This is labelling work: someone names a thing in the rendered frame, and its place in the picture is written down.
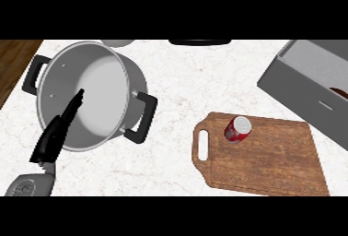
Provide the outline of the brown item in box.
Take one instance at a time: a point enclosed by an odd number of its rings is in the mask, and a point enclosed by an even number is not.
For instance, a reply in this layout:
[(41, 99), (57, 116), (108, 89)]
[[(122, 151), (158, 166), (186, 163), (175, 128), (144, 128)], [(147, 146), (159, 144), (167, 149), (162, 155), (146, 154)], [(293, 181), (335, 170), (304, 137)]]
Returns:
[(348, 100), (348, 93), (339, 88), (330, 88), (346, 100)]

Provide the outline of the grey box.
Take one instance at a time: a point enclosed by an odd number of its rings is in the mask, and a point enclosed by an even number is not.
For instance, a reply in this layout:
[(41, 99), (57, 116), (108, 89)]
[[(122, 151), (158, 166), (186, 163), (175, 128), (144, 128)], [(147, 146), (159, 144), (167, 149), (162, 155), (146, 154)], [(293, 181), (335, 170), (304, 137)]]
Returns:
[(348, 40), (290, 40), (256, 86), (348, 151)]

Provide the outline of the brown wooden cutting board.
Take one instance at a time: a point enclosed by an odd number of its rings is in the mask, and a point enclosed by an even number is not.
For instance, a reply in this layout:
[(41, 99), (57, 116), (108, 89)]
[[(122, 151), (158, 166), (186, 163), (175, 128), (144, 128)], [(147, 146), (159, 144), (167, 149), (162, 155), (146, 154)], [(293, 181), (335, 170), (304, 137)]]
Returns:
[(199, 147), (192, 147), (192, 161), (206, 184), (259, 195), (327, 196), (308, 123), (252, 116), (252, 133), (233, 144), (224, 136), (233, 118), (212, 112), (195, 127), (208, 132), (205, 160)]

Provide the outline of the black flat object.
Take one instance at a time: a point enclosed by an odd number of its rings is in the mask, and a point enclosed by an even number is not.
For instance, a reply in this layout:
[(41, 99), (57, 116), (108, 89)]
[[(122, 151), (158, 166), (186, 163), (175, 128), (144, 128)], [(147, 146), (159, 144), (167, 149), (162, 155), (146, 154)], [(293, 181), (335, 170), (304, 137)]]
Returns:
[(212, 46), (224, 45), (231, 42), (231, 40), (168, 40), (174, 45), (184, 46)]

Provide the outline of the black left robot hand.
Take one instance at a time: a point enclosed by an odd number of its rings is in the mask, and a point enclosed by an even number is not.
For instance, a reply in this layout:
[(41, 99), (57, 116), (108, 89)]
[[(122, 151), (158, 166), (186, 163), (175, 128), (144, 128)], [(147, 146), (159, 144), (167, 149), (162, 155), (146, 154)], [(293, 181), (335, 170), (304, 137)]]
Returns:
[(60, 154), (68, 129), (74, 122), (78, 108), (82, 104), (84, 89), (81, 89), (71, 99), (62, 115), (56, 115), (46, 129), (43, 130), (29, 161), (32, 163), (54, 163)]

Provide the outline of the red can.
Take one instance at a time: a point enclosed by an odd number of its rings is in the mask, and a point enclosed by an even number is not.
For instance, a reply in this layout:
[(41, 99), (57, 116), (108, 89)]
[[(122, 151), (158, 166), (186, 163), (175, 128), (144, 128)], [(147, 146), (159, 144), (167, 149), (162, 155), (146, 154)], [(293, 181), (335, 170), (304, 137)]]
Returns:
[(245, 116), (236, 116), (230, 121), (225, 130), (224, 136), (231, 143), (239, 143), (252, 132), (252, 123)]

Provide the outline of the grey round object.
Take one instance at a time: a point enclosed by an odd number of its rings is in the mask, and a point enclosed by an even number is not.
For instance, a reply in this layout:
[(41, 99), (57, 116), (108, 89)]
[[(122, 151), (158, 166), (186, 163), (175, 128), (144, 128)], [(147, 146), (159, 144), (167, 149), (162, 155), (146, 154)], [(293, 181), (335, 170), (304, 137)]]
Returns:
[(133, 43), (133, 40), (102, 40), (102, 43), (113, 48), (124, 47)]

